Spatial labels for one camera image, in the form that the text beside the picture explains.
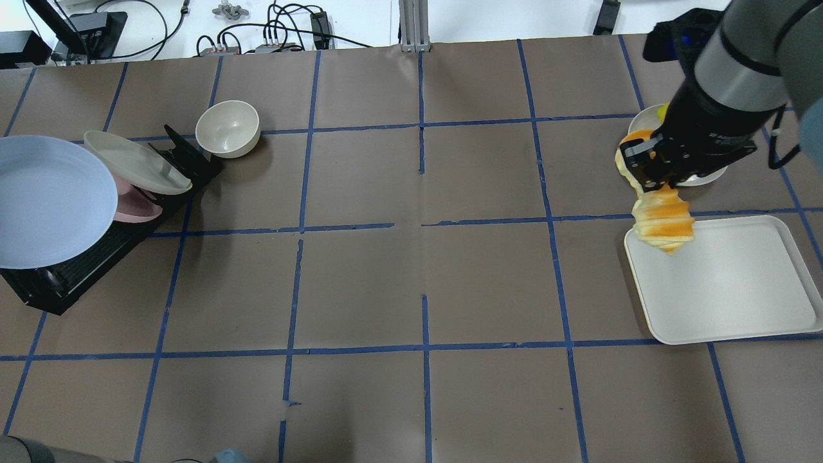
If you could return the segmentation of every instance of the pink plate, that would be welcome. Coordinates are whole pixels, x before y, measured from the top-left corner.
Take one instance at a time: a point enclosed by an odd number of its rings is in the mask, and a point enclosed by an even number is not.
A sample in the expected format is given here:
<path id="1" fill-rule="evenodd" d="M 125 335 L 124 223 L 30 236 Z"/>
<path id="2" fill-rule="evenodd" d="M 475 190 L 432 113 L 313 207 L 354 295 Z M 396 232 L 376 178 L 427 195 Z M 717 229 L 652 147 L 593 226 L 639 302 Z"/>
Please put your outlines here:
<path id="1" fill-rule="evenodd" d="M 128 183 L 122 177 L 112 174 L 114 183 L 117 185 L 117 212 L 114 213 L 116 222 L 142 223 L 156 218 L 163 212 L 163 208 L 152 203 L 134 185 Z"/>

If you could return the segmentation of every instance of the metal post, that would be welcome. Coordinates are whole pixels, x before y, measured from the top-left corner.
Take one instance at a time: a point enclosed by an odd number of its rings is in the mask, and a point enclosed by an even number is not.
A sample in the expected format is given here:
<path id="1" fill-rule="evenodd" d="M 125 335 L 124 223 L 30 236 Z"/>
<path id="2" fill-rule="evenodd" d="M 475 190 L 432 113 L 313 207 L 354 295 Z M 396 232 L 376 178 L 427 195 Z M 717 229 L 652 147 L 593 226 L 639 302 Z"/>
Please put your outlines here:
<path id="1" fill-rule="evenodd" d="M 400 49 L 429 51 L 429 0 L 399 0 Z"/>

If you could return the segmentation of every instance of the white tray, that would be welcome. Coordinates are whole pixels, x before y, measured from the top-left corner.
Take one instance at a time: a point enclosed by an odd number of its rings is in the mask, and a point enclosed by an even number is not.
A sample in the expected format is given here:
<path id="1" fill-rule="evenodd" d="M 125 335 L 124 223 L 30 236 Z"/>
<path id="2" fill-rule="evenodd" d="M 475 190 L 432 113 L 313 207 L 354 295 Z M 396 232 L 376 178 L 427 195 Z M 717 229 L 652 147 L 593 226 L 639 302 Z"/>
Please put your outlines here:
<path id="1" fill-rule="evenodd" d="M 695 223 L 675 255 L 623 244 L 652 335 L 665 344 L 823 329 L 823 300 L 786 224 L 755 216 Z"/>

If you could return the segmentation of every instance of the black box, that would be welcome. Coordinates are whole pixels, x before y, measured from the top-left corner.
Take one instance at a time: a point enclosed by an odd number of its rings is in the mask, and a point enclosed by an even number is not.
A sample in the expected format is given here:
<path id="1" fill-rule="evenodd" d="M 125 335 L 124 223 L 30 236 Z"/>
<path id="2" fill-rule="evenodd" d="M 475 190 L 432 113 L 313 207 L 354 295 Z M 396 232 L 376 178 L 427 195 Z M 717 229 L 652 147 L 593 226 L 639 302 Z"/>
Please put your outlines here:
<path id="1" fill-rule="evenodd" d="M 0 32 L 0 69 L 17 69 L 17 64 L 46 64 L 51 48 L 32 30 Z"/>

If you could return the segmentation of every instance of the beige bowl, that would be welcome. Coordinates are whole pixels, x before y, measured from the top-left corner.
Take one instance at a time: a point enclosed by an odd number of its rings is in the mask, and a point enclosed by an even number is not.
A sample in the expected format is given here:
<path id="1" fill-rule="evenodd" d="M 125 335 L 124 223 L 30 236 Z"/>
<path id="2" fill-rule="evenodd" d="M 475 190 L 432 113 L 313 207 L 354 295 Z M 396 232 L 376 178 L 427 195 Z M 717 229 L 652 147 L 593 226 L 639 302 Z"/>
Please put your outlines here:
<path id="1" fill-rule="evenodd" d="M 223 101 L 200 116 L 194 137 L 217 157 L 241 157 L 260 139 L 260 116 L 245 101 Z"/>

